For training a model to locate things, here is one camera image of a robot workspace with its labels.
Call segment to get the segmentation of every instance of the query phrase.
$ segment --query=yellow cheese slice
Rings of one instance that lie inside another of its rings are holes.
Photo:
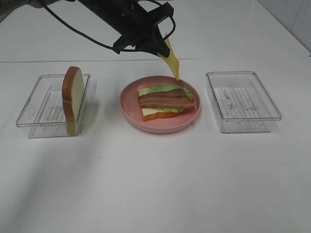
[[[164,57],[160,53],[157,53],[160,58],[162,58],[171,68],[176,80],[179,80],[179,60],[176,58],[174,51],[172,49],[170,40],[167,38],[165,43],[170,48],[170,55],[169,57]]]

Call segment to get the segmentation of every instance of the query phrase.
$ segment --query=black cable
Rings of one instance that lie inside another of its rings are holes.
[[[171,30],[170,33],[168,33],[168,34],[163,38],[163,40],[166,40],[167,38],[169,38],[169,37],[173,34],[173,32],[175,31],[175,28],[176,28],[175,20],[173,19],[173,17],[170,17],[170,19],[171,19],[171,21],[172,21],[172,23],[173,23],[173,29]]]
[[[161,4],[160,2],[157,2],[157,1],[155,1],[155,0],[147,0],[147,1],[152,2],[152,3],[154,3],[154,4],[157,4],[157,5],[159,5],[159,6],[162,6],[162,4]],[[173,19],[173,17],[170,17],[170,19],[171,19],[171,21],[172,21],[172,23],[173,23],[173,29],[171,30],[170,33],[168,33],[168,34],[163,38],[163,40],[166,40],[167,38],[169,38],[169,37],[174,33],[174,31],[175,31],[175,28],[176,28],[175,20]]]
[[[161,4],[160,2],[157,2],[157,1],[155,1],[155,0],[147,0],[147,1],[152,2],[152,3],[154,3],[154,4],[157,4],[157,5],[159,5],[159,6],[162,6],[162,4]]]
[[[101,42],[99,42],[99,41],[93,39],[92,37],[90,37],[90,36],[84,34],[83,32],[81,32],[81,31],[75,29],[74,27],[70,26],[69,24],[67,24],[64,20],[62,20],[57,14],[55,14],[55,13],[46,5],[46,3],[44,2],[44,0],[37,0],[37,1],[42,5],[42,7],[43,7],[44,9],[46,9],[54,18],[56,18],[59,22],[61,22],[61,23],[62,23],[63,25],[65,25],[67,28],[69,28],[69,29],[72,30],[73,32],[75,32],[75,33],[77,33],[77,34],[83,36],[84,38],[90,40],[91,42],[93,42],[93,43],[95,43],[95,44],[97,44],[97,45],[99,45],[99,46],[102,46],[102,47],[104,47],[104,48],[106,48],[106,49],[109,49],[109,50],[113,50],[113,51],[116,52],[116,53],[120,53],[120,51],[122,51],[122,52],[139,52],[139,51],[141,51],[141,50],[137,50],[137,49],[134,49],[134,50],[117,49],[117,48],[111,47],[111,46],[109,46],[109,45],[103,44],[103,43],[101,43]],[[155,0],[147,0],[147,1],[150,1],[150,2],[152,2],[152,3],[155,3],[155,4],[159,5],[159,6],[162,5],[161,3],[159,3],[159,2],[157,2],[157,1],[155,1]],[[167,39],[169,36],[171,36],[171,35],[173,34],[173,32],[175,31],[176,23],[175,23],[173,17],[170,17],[170,19],[171,19],[171,21],[172,21],[172,23],[173,23],[173,29],[172,29],[172,31],[171,31],[169,34],[167,34],[167,35],[163,38],[163,40],[166,40],[166,39]]]

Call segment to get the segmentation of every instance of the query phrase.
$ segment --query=lettuce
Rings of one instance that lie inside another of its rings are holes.
[[[187,94],[188,98],[190,100],[192,100],[193,99],[193,93],[189,89],[185,88],[184,86],[182,88],[184,89],[184,91]]]
[[[148,90],[148,94],[155,93],[155,92],[172,91],[172,90],[179,89],[179,88],[182,88],[182,86],[174,84],[174,83],[159,84],[159,85],[150,87]]]
[[[176,109],[176,108],[155,108],[159,111],[166,111],[166,112],[172,112],[172,113],[180,113],[184,111],[184,108]]]

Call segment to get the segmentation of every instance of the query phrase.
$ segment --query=white table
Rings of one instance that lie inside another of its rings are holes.
[[[27,139],[15,126],[41,74],[71,65],[97,92],[77,137]],[[311,67],[307,59],[182,60],[202,98],[188,128],[152,134],[118,106],[131,81],[170,75],[163,61],[0,64],[0,232],[308,233]],[[283,119],[271,133],[222,134],[205,73],[253,70]]]
[[[154,7],[141,2],[147,9]],[[256,0],[173,0],[176,31],[171,37],[179,59],[218,57],[307,57],[310,53]],[[112,45],[119,34],[78,1],[51,8],[66,22]],[[162,33],[172,28],[160,24]],[[23,6],[0,23],[0,62],[152,60],[116,53],[73,33],[44,9]]]

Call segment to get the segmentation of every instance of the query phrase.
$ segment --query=transparent plastic tray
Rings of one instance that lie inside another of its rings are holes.
[[[270,132],[282,119],[255,72],[209,72],[206,77],[221,132]]]
[[[76,136],[83,130],[83,115],[88,101],[90,74],[83,74],[84,95],[76,121],[66,122],[62,85],[65,75],[42,75],[37,80],[16,126],[23,129],[28,138]],[[75,125],[76,134],[68,134],[67,127]]]

